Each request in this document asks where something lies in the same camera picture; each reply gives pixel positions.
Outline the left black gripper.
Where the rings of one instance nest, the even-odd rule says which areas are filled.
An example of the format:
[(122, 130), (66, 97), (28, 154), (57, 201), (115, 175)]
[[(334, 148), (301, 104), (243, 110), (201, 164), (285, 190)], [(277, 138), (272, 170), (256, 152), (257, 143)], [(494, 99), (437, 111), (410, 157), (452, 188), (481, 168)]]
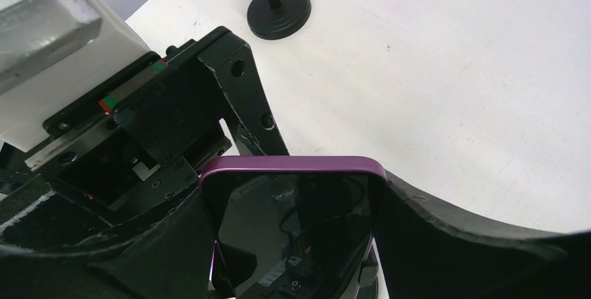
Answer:
[(1, 248), (197, 245), (195, 181), (230, 145), (220, 119), (239, 154), (289, 154), (252, 49), (228, 28), (146, 54), (45, 122), (52, 140), (26, 165), (73, 194), (35, 177), (6, 197)]

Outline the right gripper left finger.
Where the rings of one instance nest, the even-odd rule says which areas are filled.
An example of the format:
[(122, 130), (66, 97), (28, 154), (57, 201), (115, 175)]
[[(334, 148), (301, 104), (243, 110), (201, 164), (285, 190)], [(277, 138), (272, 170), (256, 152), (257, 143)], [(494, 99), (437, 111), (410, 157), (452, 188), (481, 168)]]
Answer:
[(146, 241), (112, 249), (1, 248), (1, 297), (207, 298), (213, 235), (196, 193), (197, 245)]

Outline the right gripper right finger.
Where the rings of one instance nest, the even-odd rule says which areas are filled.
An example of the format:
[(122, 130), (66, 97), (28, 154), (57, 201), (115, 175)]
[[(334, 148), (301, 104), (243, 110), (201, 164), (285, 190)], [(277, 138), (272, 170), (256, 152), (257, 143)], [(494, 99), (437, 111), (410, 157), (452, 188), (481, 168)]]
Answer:
[(492, 220), (387, 179), (376, 245), (389, 297), (590, 297), (589, 231)]

